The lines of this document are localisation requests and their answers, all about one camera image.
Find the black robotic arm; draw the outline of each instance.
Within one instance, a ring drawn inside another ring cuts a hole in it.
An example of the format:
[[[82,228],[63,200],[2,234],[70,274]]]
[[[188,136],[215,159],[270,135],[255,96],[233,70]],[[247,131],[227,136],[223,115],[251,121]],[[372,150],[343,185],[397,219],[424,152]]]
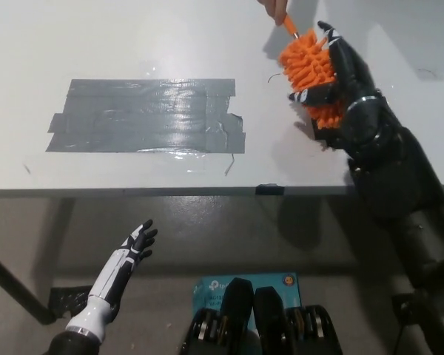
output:
[[[415,288],[398,317],[417,323],[433,354],[444,354],[444,201],[442,186],[421,145],[376,89],[369,68],[329,24],[319,22],[329,43],[336,81],[290,99],[306,106],[342,100],[337,147],[349,155],[354,186],[371,216],[390,235]]]

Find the black stand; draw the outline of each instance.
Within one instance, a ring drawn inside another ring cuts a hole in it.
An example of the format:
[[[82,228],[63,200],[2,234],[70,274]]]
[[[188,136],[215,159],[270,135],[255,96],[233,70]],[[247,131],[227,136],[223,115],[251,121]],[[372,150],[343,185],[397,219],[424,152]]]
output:
[[[21,307],[27,310],[43,325],[56,321],[54,313],[44,307],[24,285],[0,263],[0,287],[2,287]]]
[[[42,325],[54,323],[66,312],[70,312],[71,316],[78,314],[85,308],[87,296],[92,288],[92,286],[51,288],[48,306],[45,307],[2,263],[0,263],[0,287]]]

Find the gray duct tape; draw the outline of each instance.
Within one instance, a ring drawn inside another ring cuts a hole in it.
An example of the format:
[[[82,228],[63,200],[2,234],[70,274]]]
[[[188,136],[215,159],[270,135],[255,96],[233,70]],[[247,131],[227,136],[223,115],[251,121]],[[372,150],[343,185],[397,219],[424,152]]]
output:
[[[217,132],[242,133],[243,121],[232,114],[154,114],[108,110],[92,115],[54,114],[49,133]]]
[[[245,134],[210,133],[55,133],[48,152],[203,152],[244,153]]]
[[[235,96],[234,79],[81,80],[71,81],[68,96]]]
[[[89,115],[94,112],[121,110],[141,114],[183,113],[214,115],[229,109],[229,98],[162,98],[144,100],[139,97],[70,97],[66,100],[63,113]]]
[[[48,152],[243,153],[232,79],[73,80]]]

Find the white robotic hand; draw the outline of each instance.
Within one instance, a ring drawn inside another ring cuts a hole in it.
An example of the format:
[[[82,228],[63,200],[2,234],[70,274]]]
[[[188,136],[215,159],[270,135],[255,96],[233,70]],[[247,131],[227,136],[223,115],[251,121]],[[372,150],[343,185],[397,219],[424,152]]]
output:
[[[104,341],[105,326],[117,316],[121,297],[135,267],[152,254],[151,250],[145,250],[155,242],[158,233],[157,229],[147,231],[152,224],[153,221],[148,220],[139,226],[112,253],[90,290],[86,308],[70,320],[66,331],[93,338],[100,344]]]

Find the black cable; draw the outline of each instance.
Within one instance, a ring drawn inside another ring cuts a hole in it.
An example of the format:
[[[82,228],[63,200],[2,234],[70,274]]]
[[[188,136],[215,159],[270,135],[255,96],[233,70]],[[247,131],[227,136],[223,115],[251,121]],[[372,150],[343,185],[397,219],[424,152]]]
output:
[[[405,326],[401,325],[400,332],[398,333],[397,341],[394,344],[393,355],[398,354],[398,348],[400,347],[401,336],[403,335],[403,331],[405,330]]]

